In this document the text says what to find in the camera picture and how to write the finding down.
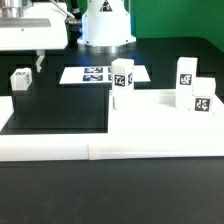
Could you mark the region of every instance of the black table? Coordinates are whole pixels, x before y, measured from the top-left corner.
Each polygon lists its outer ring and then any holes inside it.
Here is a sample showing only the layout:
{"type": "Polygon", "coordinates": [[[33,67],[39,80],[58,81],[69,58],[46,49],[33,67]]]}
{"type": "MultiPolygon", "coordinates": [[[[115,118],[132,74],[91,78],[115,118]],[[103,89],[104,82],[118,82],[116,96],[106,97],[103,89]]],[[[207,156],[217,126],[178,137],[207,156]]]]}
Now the black table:
{"type": "MultiPolygon", "coordinates": [[[[139,39],[118,55],[69,46],[46,53],[27,92],[12,92],[9,77],[16,68],[34,70],[35,52],[1,53],[0,95],[13,96],[15,108],[2,135],[107,132],[110,85],[61,86],[66,66],[131,58],[152,80],[135,88],[172,89],[178,58],[193,56],[197,76],[215,77],[224,95],[224,53],[204,39],[139,39]]],[[[0,163],[0,223],[221,224],[223,176],[222,157],[0,163]]]]}

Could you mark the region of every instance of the green wall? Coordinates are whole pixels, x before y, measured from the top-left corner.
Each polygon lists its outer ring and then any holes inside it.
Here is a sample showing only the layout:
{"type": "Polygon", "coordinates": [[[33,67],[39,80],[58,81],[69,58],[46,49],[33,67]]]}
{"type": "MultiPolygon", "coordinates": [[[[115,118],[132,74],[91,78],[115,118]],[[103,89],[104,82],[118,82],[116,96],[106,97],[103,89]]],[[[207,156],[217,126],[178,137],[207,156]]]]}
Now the green wall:
{"type": "Polygon", "coordinates": [[[131,19],[137,38],[202,37],[224,51],[224,0],[132,0],[131,19]]]}

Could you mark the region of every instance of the white block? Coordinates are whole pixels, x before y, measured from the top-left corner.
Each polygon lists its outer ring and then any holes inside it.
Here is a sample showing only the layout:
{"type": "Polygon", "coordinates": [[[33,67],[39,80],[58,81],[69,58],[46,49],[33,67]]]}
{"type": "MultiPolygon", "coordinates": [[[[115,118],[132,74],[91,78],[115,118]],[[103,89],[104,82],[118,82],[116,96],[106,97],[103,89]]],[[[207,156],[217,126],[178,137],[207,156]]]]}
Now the white block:
{"type": "Polygon", "coordinates": [[[192,99],[192,83],[196,78],[197,58],[180,57],[177,63],[176,108],[189,110],[192,99]]]}
{"type": "Polygon", "coordinates": [[[214,78],[196,78],[192,89],[191,110],[213,112],[216,83],[214,78]]]}
{"type": "Polygon", "coordinates": [[[192,94],[194,96],[214,96],[216,82],[215,78],[197,77],[192,85],[192,94]]]}
{"type": "Polygon", "coordinates": [[[10,77],[12,90],[27,90],[32,82],[32,71],[30,68],[16,69],[10,77]]]}
{"type": "Polygon", "coordinates": [[[111,63],[112,92],[114,96],[128,94],[134,89],[134,60],[118,58],[111,63]]]}

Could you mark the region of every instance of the white base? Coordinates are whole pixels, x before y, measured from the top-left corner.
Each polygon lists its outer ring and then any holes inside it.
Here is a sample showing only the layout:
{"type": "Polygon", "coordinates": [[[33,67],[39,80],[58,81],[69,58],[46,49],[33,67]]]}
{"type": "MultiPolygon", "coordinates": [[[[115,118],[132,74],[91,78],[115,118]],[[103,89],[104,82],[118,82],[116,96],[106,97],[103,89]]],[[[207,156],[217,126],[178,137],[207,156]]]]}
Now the white base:
{"type": "MultiPolygon", "coordinates": [[[[66,9],[65,3],[60,6],[66,9]]],[[[0,50],[48,50],[67,46],[66,15],[52,3],[33,3],[24,18],[49,19],[50,27],[0,28],[0,50]]]]}
{"type": "Polygon", "coordinates": [[[108,134],[0,136],[0,161],[224,156],[217,97],[214,113],[192,114],[174,107],[175,90],[135,93],[129,112],[113,109],[110,96],[108,134]]]}

